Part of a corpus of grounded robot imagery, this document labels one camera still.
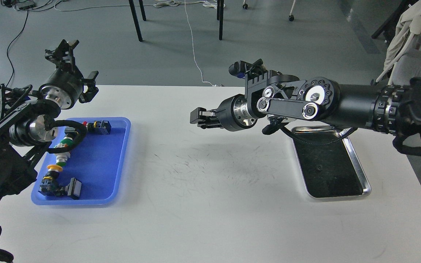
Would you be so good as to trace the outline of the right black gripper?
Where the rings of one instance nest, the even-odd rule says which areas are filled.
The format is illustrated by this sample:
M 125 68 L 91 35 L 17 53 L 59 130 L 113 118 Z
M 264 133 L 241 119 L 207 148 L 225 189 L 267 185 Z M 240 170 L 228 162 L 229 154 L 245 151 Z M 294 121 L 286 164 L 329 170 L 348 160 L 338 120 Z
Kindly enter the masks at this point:
M 247 100 L 243 94 L 230 97 L 215 110 L 207 111 L 197 107 L 190 112 L 190 124 L 196 124 L 201 129 L 226 129 L 231 132 L 249 129 L 255 126 L 257 118 L 250 115 Z

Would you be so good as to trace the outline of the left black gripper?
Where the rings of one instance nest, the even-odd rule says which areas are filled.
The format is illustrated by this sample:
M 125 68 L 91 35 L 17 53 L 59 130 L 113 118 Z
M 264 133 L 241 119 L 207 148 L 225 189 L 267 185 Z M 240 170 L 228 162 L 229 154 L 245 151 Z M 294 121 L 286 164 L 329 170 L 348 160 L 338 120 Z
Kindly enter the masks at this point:
M 55 64 L 57 69 L 40 86 L 39 92 L 42 98 L 53 100 L 62 110 L 72 108 L 78 98 L 80 103 L 90 103 L 99 91 L 95 81 L 99 74 L 97 70 L 81 80 L 74 76 L 80 75 L 73 54 L 78 44 L 79 40 L 62 40 L 55 50 L 45 50 L 45 59 Z

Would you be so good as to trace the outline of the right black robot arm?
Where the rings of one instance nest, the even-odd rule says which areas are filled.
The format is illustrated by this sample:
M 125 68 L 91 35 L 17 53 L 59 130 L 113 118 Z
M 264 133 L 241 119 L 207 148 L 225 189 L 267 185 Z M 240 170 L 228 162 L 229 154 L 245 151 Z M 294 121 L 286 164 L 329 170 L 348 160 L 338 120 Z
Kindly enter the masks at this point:
M 421 77 L 409 85 L 339 84 L 325 77 L 301 80 L 268 70 L 262 59 L 254 63 L 236 61 L 229 73 L 244 79 L 244 94 L 237 94 L 216 108 L 197 107 L 190 123 L 202 129 L 231 132 L 253 127 L 260 118 L 270 123 L 263 133 L 286 131 L 296 119 L 320 121 L 347 135 L 356 129 L 392 134 L 393 146 L 402 154 L 421 156 Z

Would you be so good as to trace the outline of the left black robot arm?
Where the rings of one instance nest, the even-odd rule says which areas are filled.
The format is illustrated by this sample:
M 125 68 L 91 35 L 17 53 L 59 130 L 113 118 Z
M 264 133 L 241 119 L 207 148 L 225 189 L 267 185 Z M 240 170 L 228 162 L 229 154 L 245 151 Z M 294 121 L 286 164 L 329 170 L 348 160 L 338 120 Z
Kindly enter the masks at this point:
M 62 110 L 76 101 L 89 103 L 97 95 L 95 70 L 85 78 L 75 64 L 73 51 L 78 40 L 62 40 L 45 58 L 56 68 L 48 80 L 34 90 L 0 85 L 0 200 L 17 195 L 37 179 L 35 165 L 45 153 L 63 159 L 92 130 L 92 125 L 57 120 Z

